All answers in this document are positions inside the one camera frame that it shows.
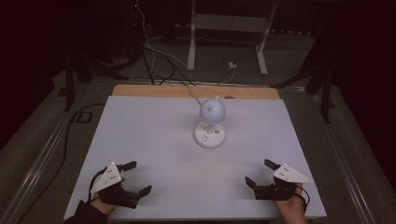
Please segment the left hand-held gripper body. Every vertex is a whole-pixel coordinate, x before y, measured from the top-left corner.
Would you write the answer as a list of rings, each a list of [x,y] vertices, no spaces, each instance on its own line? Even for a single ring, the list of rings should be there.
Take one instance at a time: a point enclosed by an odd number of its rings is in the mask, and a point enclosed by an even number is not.
[[[122,188],[121,172],[114,162],[99,171],[92,179],[91,195],[97,194],[103,203],[135,209],[139,195]]]

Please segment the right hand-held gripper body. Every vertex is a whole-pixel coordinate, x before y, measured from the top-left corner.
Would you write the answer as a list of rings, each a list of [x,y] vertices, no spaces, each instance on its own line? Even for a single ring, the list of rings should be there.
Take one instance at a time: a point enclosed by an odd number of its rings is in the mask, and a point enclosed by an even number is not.
[[[295,193],[297,184],[312,183],[308,177],[287,164],[279,164],[274,171],[274,183],[270,186],[257,186],[254,189],[257,200],[286,201]]]

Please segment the person's left hand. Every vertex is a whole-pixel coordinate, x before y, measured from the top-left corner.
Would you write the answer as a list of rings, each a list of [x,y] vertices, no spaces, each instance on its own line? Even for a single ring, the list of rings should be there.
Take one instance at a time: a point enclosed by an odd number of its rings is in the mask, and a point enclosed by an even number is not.
[[[95,194],[93,199],[90,200],[90,205],[106,216],[109,216],[116,209],[116,205],[103,203],[97,194]]]

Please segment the person's right hand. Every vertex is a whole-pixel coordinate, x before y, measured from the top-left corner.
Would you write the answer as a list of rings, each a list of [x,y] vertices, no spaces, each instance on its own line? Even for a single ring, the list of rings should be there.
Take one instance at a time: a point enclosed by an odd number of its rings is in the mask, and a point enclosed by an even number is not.
[[[275,205],[280,215],[287,224],[307,224],[304,215],[304,200],[301,183],[297,184],[295,193],[286,201],[275,201]]]

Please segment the white table cover sheet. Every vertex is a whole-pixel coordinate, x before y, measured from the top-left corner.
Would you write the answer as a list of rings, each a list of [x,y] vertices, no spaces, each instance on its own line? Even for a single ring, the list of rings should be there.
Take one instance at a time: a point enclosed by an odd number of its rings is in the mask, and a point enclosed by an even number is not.
[[[281,100],[224,104],[225,141],[207,149],[194,139],[200,121],[195,99],[109,97],[65,214],[71,217],[87,198],[99,170],[136,161],[136,168],[124,173],[123,186],[151,192],[135,209],[117,208],[113,220],[276,218],[274,204],[256,200],[245,179],[272,184],[266,159],[311,174],[288,110]]]

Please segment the round white power socket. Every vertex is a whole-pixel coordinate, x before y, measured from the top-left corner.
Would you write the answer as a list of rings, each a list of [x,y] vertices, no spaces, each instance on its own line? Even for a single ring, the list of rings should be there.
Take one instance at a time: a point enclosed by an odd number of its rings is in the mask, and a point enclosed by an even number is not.
[[[197,144],[204,148],[219,147],[225,140],[226,132],[218,125],[212,125],[205,121],[200,122],[194,131],[194,138]]]

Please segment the white ball-shaped lamp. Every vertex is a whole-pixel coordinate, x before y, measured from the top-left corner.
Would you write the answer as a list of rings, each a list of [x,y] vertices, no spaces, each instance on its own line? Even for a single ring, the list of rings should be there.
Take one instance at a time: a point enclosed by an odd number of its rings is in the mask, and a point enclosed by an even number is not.
[[[212,134],[214,127],[222,123],[225,119],[226,108],[224,103],[218,96],[211,99],[206,99],[201,103],[199,116],[208,124],[207,133]]]

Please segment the black tripod stand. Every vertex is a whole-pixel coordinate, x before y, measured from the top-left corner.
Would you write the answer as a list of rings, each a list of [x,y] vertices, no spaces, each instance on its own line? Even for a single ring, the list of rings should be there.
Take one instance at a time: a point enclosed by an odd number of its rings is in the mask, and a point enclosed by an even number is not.
[[[127,77],[124,77],[109,67],[104,66],[99,61],[88,56],[85,52],[76,48],[71,48],[69,51],[67,51],[65,58],[65,111],[69,111],[75,101],[74,75],[77,75],[78,80],[81,82],[90,82],[92,80],[89,66],[99,69],[107,76],[114,79],[127,80]]]
[[[282,82],[272,84],[271,88],[284,89],[290,84],[297,82],[305,77],[310,77],[308,84],[304,90],[307,94],[317,94],[322,90],[320,101],[320,114],[323,119],[329,123],[329,108],[331,105],[331,85],[332,85],[332,69],[327,63],[321,63],[311,66],[299,72],[296,76],[288,78]]]

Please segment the wooden table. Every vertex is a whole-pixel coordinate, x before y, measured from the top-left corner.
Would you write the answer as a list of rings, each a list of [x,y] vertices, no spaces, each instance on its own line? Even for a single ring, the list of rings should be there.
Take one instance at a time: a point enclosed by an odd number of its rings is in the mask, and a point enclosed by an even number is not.
[[[183,86],[183,85],[117,85],[112,96],[142,96],[142,97],[184,97],[223,99],[270,99],[280,98],[276,89],[254,87],[214,87],[214,86]]]

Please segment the white metal stand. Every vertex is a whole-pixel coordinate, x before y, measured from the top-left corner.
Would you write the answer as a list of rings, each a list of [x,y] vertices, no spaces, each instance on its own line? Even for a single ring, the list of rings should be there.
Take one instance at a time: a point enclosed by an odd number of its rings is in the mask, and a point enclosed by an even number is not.
[[[196,12],[196,0],[191,0],[191,35],[190,47],[187,60],[187,70],[193,71],[196,56],[196,30],[216,30],[261,33],[262,41],[255,47],[255,53],[262,76],[268,75],[266,61],[264,59],[264,47],[270,34],[277,3],[272,3],[265,17],[232,16],[217,14],[203,14]]]

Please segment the metal floor rail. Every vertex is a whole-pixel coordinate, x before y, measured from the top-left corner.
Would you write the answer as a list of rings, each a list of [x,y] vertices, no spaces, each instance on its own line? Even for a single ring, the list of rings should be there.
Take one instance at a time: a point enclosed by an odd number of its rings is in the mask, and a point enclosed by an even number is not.
[[[349,197],[353,202],[355,209],[360,217],[361,224],[377,224],[372,211],[368,207],[366,200],[363,197],[361,188],[352,174],[352,171],[347,164],[346,157],[341,149],[341,146],[335,136],[335,133],[329,123],[321,115],[320,107],[321,101],[316,95],[308,96],[311,105],[314,107],[315,113],[321,123],[322,129],[326,133],[329,144],[331,145],[332,154],[335,158],[335,163],[344,180]]]
[[[16,224],[57,147],[72,110],[50,94],[0,151],[0,224]]]

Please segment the black square floor frame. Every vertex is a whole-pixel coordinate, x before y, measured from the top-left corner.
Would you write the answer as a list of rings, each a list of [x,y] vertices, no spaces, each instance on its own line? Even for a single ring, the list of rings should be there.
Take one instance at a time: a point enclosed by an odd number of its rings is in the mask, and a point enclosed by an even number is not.
[[[77,115],[76,123],[90,123],[92,120],[92,112],[80,111]]]

